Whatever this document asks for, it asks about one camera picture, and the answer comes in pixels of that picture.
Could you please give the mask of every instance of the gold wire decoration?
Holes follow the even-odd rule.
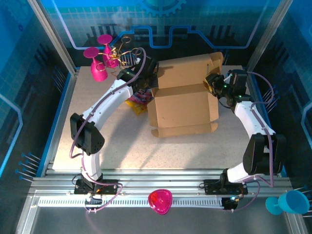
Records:
[[[119,62],[119,68],[120,69],[125,69],[125,67],[124,66],[127,66],[128,64],[127,64],[127,62],[125,62],[125,61],[121,61],[121,57],[123,56],[123,55],[125,55],[125,54],[128,54],[128,53],[132,53],[134,50],[137,50],[138,48],[133,48],[132,50],[129,50],[129,51],[126,51],[126,52],[122,52],[121,51],[121,48],[122,48],[122,46],[124,45],[124,44],[128,44],[129,42],[131,42],[131,38],[130,37],[123,37],[122,39],[121,39],[121,45],[120,45],[120,47],[117,49],[115,46],[112,46],[112,50],[108,53],[108,54],[105,54],[105,53],[99,53],[99,55],[105,55],[105,56],[108,56],[109,57],[109,59],[107,60],[107,61],[114,61],[114,60],[117,60],[118,62]],[[104,71],[104,70],[106,70],[106,64],[104,64],[105,65],[105,69],[102,69],[102,70],[99,70],[98,69],[98,66],[100,65],[100,64],[104,64],[104,62],[101,62],[101,63],[99,63],[97,66],[96,66],[96,69],[98,70],[98,71]],[[114,71],[113,72],[111,72],[111,74],[113,75],[113,76],[117,76],[116,74],[114,74],[116,71],[117,71],[117,69],[116,68],[112,68],[112,69],[114,69]]]

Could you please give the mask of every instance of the open cardboard box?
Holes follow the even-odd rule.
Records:
[[[158,88],[147,105],[155,137],[214,132],[218,100],[205,88],[210,73],[221,74],[221,52],[159,62]]]

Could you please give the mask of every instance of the metal frame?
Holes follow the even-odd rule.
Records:
[[[292,1],[293,0],[281,1],[257,49],[249,61],[248,70],[252,70],[260,59]],[[28,2],[32,6],[67,69],[72,74],[72,77],[68,89],[64,91],[66,95],[55,128],[55,133],[51,140],[52,146],[49,148],[47,158],[44,162],[44,170],[41,176],[45,177],[36,177],[31,184],[19,219],[16,231],[18,234],[28,234],[31,232],[32,225],[38,214],[38,207],[81,207],[84,206],[84,203],[81,201],[85,199],[84,196],[73,195],[74,185],[71,182],[73,175],[81,171],[55,171],[51,167],[60,138],[59,132],[63,128],[67,114],[66,110],[68,109],[67,107],[74,90],[77,78],[75,76],[76,68],[51,21],[48,19],[42,4],[36,0],[28,0]],[[222,170],[106,170],[102,172],[105,178],[118,179],[124,185],[123,192],[117,197],[117,202],[112,206],[120,206],[118,201],[120,201],[120,204],[123,206],[145,206],[145,199],[147,196],[150,192],[158,188],[169,189],[173,193],[175,205],[179,206],[179,201],[181,201],[181,205],[183,204],[184,207],[194,207],[197,205],[197,207],[202,206],[208,208],[207,204],[210,204],[208,201],[218,201],[221,197],[229,197],[205,195],[203,189],[198,187],[204,179],[219,179]],[[289,178],[276,177],[274,188],[269,188],[262,182],[260,182],[260,184],[261,190],[259,197],[280,196],[282,193],[292,189]],[[249,184],[248,189],[249,194],[245,197],[253,197],[256,193],[257,186],[255,184]],[[286,214],[286,217],[292,233],[308,233],[301,215]]]

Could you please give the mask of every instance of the blue cup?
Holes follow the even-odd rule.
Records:
[[[292,190],[277,197],[269,197],[265,202],[267,210],[273,215],[283,211],[292,214],[305,214],[310,209],[307,197],[300,191]]]

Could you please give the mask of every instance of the speckled white tabletop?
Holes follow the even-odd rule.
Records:
[[[241,69],[223,66],[222,73]],[[75,85],[66,122],[60,138],[53,169],[78,170],[80,159],[70,159],[73,140],[70,136],[70,116],[81,114],[92,106],[112,85],[115,77],[95,82],[90,67],[81,67]],[[105,144],[100,151],[102,169],[216,169],[240,163],[248,144],[248,135],[231,110],[219,106],[219,126],[213,133],[156,138],[151,134],[148,114],[136,116],[123,103],[101,129]]]

